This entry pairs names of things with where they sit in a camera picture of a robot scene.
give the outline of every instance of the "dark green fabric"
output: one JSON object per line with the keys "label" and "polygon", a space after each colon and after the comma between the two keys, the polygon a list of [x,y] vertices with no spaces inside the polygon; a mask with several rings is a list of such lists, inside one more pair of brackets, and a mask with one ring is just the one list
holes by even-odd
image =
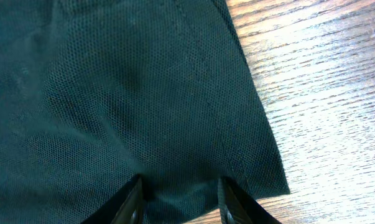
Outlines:
{"label": "dark green fabric", "polygon": [[221,175],[289,192],[225,2],[0,0],[0,223],[79,223],[135,174],[146,223]]}

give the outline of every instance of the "woven fabric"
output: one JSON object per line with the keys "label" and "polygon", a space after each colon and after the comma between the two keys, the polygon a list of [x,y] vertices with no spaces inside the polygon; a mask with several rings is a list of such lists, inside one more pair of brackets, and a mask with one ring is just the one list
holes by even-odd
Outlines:
{"label": "woven fabric", "polygon": [[79,223],[140,174],[146,223],[227,176],[289,192],[223,0],[0,1],[0,223]]}

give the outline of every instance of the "wooden surface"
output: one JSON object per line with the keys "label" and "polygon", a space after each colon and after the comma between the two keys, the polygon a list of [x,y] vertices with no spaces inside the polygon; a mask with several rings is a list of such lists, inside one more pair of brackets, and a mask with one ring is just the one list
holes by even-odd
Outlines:
{"label": "wooden surface", "polygon": [[258,202],[282,223],[375,223],[375,0],[228,6],[292,192]]}

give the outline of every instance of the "teal fabric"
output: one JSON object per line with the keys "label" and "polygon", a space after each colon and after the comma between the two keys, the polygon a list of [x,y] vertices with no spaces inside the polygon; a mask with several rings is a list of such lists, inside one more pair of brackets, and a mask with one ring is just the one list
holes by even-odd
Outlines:
{"label": "teal fabric", "polygon": [[289,192],[225,2],[0,1],[0,223],[79,223],[142,175],[146,223],[227,176]]}

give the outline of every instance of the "brown wood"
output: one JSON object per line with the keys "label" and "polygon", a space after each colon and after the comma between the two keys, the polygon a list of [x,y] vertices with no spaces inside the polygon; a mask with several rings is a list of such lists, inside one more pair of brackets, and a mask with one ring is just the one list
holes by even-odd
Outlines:
{"label": "brown wood", "polygon": [[291,189],[258,202],[282,223],[375,223],[375,0],[228,6]]}

